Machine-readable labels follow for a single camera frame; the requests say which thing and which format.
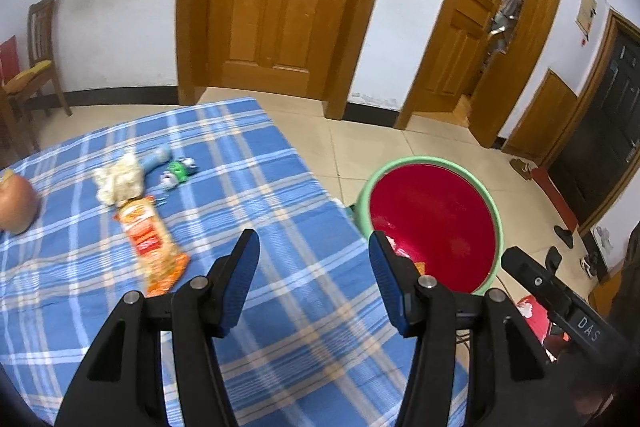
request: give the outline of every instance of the dark door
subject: dark door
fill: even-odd
[[[584,223],[622,177],[640,144],[640,45],[619,33],[602,79],[549,177]]]

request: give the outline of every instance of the chair cushion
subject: chair cushion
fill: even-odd
[[[47,68],[49,68],[52,64],[53,62],[51,62],[50,60],[41,60],[40,62],[36,63],[36,65],[33,68],[31,68],[29,71],[31,71],[31,73],[33,74],[38,74],[41,71],[44,71]]]
[[[31,79],[34,76],[36,75],[31,70],[21,71],[20,73],[16,74],[11,80],[9,80],[9,82],[4,84],[4,90],[7,94],[16,94],[18,92],[21,92],[21,90],[27,87],[27,84],[31,82]]]

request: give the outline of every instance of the tiled floor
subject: tiled floor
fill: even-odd
[[[553,226],[562,222],[542,190],[511,169],[511,156],[480,147],[466,128],[418,116],[412,118],[406,131],[325,120],[321,102],[316,100],[234,89],[209,88],[201,103],[247,95],[258,100],[326,190],[345,204],[353,203],[365,180],[388,161],[409,155],[440,156],[470,170],[491,192],[502,218],[505,247],[518,245],[542,263],[548,248],[555,245],[563,257],[560,279],[585,298],[595,284],[578,264],[586,253],[580,238],[575,237],[576,246],[569,250],[554,234]],[[46,120],[37,117],[40,142],[48,147],[100,127],[170,108],[173,107],[75,107],[69,118],[61,109],[55,110]],[[502,270],[499,276],[514,299],[527,294]]]

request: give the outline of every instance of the blue plaid bedsheet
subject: blue plaid bedsheet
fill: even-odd
[[[40,217],[0,235],[0,363],[29,406],[53,423],[82,356],[116,302],[144,289],[91,171],[133,147],[169,143],[199,174],[159,214],[191,255],[178,285],[230,253],[243,229],[260,263],[240,322],[215,342],[240,425],[393,425],[414,341],[391,327],[366,242],[251,98],[180,108],[68,140],[18,162],[42,196]],[[161,168],[147,177],[158,184]],[[182,424],[172,345],[162,335],[171,425]],[[466,372],[456,367],[449,424],[462,425]]]

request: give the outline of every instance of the floor tile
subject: floor tile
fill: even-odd
[[[498,150],[434,134],[404,131],[404,135],[414,154],[437,156],[457,163],[476,176],[488,189],[526,190],[528,185],[535,183],[524,180],[511,168],[509,161],[514,156]]]
[[[469,154],[467,150],[471,149],[469,144],[433,134],[404,131],[404,136],[415,155],[436,156],[459,165],[463,164]]]
[[[443,121],[459,125],[462,127],[469,127],[469,115],[471,114],[471,100],[466,94],[463,94],[456,107],[451,112],[414,112],[412,116],[418,116],[423,118],[431,118],[432,120]]]
[[[366,180],[340,178],[340,188],[342,189],[342,203],[347,206],[355,203],[365,183]]]
[[[397,129],[336,120],[329,126],[340,178],[368,179],[386,163],[412,155]]]
[[[478,145],[476,138],[466,127],[453,125],[443,121],[433,120],[433,118],[425,118],[423,116],[413,115],[406,127],[407,131],[420,132],[423,134],[431,134],[442,138],[450,138],[472,145]]]
[[[338,178],[330,178],[328,176],[316,176],[316,178],[332,198],[338,198],[342,201],[342,191],[340,190],[340,180]]]
[[[550,247],[556,241],[554,225],[562,219],[551,206],[531,192],[490,190],[504,233],[504,247],[520,247],[527,253]]]
[[[42,111],[33,111],[33,116],[40,147],[45,148],[102,127],[117,125],[177,107],[180,106],[84,105],[72,107],[71,116],[67,116],[61,108],[52,109],[49,118],[45,117]]]
[[[560,255],[562,255],[562,263],[556,275],[558,279],[564,282],[569,288],[575,291],[580,297],[587,300],[589,293],[598,284],[598,279],[589,279],[587,274],[580,267],[580,259],[587,255],[587,249],[584,247],[584,243],[580,239],[577,232],[574,233],[574,247],[569,248],[565,245],[560,238],[556,237],[556,241],[553,244],[558,248]],[[548,248],[538,254],[542,263],[546,256]]]
[[[328,121],[323,116],[304,116],[271,111],[273,123],[298,150],[316,176],[338,177]]]
[[[260,106],[267,111],[292,112],[309,116],[324,116],[322,102],[311,98],[287,96],[272,92],[249,91],[245,89],[230,89],[228,87],[207,87],[198,103],[219,102],[232,98],[250,96],[255,98]]]

